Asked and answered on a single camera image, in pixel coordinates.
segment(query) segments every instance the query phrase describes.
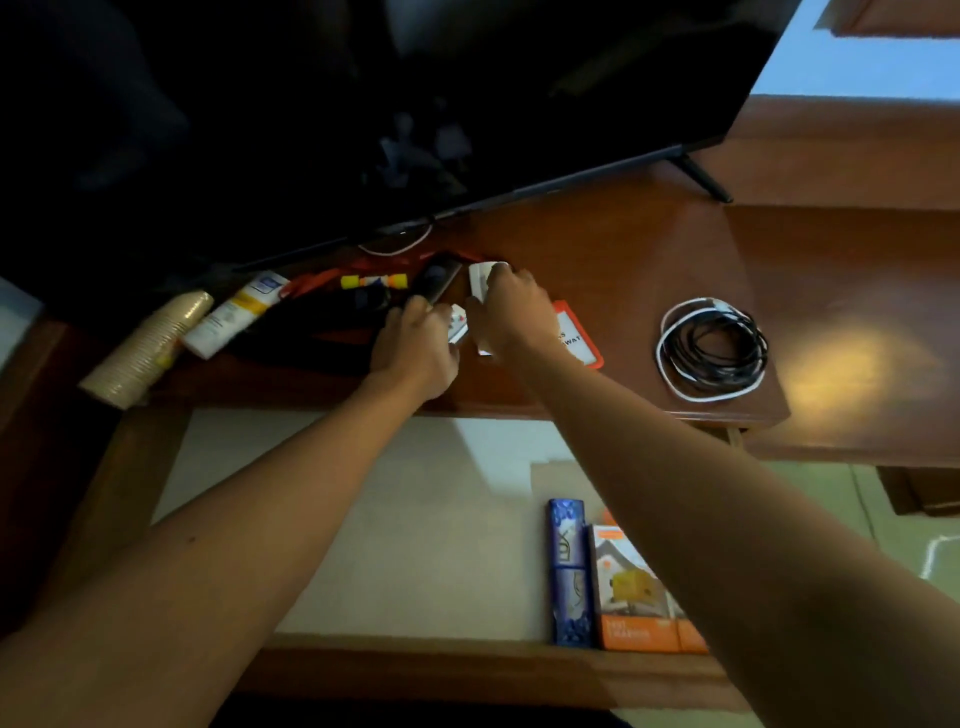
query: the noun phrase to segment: tv stand leg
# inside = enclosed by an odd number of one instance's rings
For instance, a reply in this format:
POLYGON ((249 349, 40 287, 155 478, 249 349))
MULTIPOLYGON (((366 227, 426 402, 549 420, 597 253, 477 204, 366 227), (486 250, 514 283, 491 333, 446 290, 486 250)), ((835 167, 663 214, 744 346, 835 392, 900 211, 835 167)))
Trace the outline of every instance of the tv stand leg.
POLYGON ((690 155, 682 154, 679 157, 669 159, 677 169, 703 187, 714 200, 727 204, 733 202, 730 192, 724 189, 720 182, 711 177, 706 169, 691 159, 690 155))

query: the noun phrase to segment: blue box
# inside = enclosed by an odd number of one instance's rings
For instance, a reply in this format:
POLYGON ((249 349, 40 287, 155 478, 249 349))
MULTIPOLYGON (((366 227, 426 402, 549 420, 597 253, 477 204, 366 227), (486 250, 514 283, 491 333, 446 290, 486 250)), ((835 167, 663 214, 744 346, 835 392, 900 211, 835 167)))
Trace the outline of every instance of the blue box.
POLYGON ((554 498, 547 502, 547 514, 550 520, 550 566, 554 569, 588 569, 584 502, 554 498))
POLYGON ((593 646, 593 598, 584 502, 554 498, 547 503, 550 594, 554 644, 593 646))

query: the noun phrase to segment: floor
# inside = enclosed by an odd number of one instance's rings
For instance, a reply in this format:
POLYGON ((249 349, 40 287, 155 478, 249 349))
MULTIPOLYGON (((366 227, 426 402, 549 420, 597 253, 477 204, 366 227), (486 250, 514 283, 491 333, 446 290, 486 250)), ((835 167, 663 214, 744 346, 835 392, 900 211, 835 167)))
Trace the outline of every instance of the floor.
MULTIPOLYGON (((198 410, 155 519, 319 416, 198 410)), ((871 467, 768 466, 960 599, 960 519, 896 516, 871 467)), ((542 505, 557 496, 590 499, 576 472, 550 423, 413 419, 374 466, 324 564, 278 630, 544 640, 545 580, 536 577, 545 569, 542 505), (386 615, 376 598, 385 589, 392 595, 386 615)), ((623 717, 645 728, 759 724, 753 716, 711 712, 623 717)))

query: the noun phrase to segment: white wall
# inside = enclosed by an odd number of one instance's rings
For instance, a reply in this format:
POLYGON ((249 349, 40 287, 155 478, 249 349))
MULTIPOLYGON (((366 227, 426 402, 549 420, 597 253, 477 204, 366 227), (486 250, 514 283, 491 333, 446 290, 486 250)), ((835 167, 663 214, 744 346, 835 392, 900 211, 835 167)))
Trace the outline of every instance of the white wall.
POLYGON ((804 0, 754 93, 960 101, 960 40, 838 38, 804 0))
POLYGON ((0 279, 0 369, 42 308, 40 301, 0 279))

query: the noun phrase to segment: black cable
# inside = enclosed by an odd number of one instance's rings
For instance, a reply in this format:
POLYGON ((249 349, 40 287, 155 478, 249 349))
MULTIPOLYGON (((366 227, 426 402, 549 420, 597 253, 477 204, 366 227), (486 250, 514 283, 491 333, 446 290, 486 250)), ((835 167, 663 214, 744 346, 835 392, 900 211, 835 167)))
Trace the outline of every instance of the black cable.
POLYGON ((767 340, 756 321, 732 306, 729 310, 708 308, 695 313, 667 334, 662 346, 684 381, 712 395, 734 393, 754 384, 768 360, 767 340), (709 347, 704 340, 710 336, 723 336, 728 352, 709 347))

